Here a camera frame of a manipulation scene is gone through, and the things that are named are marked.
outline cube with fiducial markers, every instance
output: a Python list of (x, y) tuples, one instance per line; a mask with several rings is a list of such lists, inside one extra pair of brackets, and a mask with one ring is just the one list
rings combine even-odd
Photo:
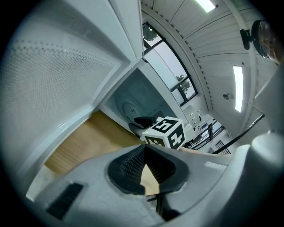
[(174, 117), (165, 117), (142, 134), (147, 144), (176, 150), (180, 149), (186, 141), (183, 121)]

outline window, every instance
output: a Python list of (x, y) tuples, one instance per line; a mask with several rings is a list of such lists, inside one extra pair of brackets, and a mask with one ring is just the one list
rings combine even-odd
[(143, 39), (145, 59), (183, 106), (197, 94), (190, 74), (165, 38), (147, 23), (143, 26)]

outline window frame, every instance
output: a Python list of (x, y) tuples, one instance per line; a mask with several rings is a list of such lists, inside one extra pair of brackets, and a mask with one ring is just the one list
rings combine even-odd
[[(185, 105), (189, 100), (191, 100), (195, 95), (198, 94), (197, 90), (196, 90), (196, 87), (195, 87), (195, 84), (194, 82), (192, 81), (192, 78), (191, 78), (191, 75), (189, 74), (189, 72), (187, 71), (185, 65), (183, 64), (183, 62), (181, 61), (181, 59), (179, 58), (179, 56), (177, 55), (176, 51), (172, 48), (172, 46), (167, 42), (166, 38), (164, 36), (162, 36), (155, 28), (153, 28), (153, 26), (151, 26), (148, 22), (144, 23), (143, 26), (142, 26), (142, 29), (145, 27), (145, 26), (149, 26), (151, 29), (154, 30), (154, 32), (157, 33), (157, 35), (161, 38), (160, 41), (158, 41), (157, 43), (155, 43), (153, 46), (150, 46), (147, 41), (144, 40), (143, 38), (143, 43), (144, 43), (144, 46), (146, 48), (146, 50), (144, 50), (144, 54), (146, 55), (147, 53), (149, 53), (151, 50), (153, 50), (157, 45), (161, 44), (162, 42), (165, 42), (166, 45), (170, 48), (170, 50), (173, 52), (173, 54), (175, 55), (175, 57), (178, 59), (179, 63), (181, 64), (181, 66), (183, 67), (185, 73), (186, 73), (186, 76), (178, 82), (178, 84), (176, 86), (174, 86), (173, 88), (170, 89), (171, 92), (173, 92), (174, 90), (178, 90), (179, 93), (181, 94), (184, 102), (182, 102), (180, 104), (180, 107), (182, 107), (183, 105)], [(181, 84), (185, 81), (189, 79), (191, 84), (192, 84), (192, 87), (194, 89), (194, 94), (192, 94), (191, 96), (189, 96), (188, 98), (186, 97), (185, 93), (183, 92), (182, 88), (181, 88)]]

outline perforated panel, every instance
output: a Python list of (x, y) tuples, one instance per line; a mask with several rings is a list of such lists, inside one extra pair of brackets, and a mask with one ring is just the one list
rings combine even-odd
[(92, 52), (15, 40), (2, 65), (0, 91), (0, 122), (9, 150), (26, 148), (51, 126), (90, 103), (113, 67)]

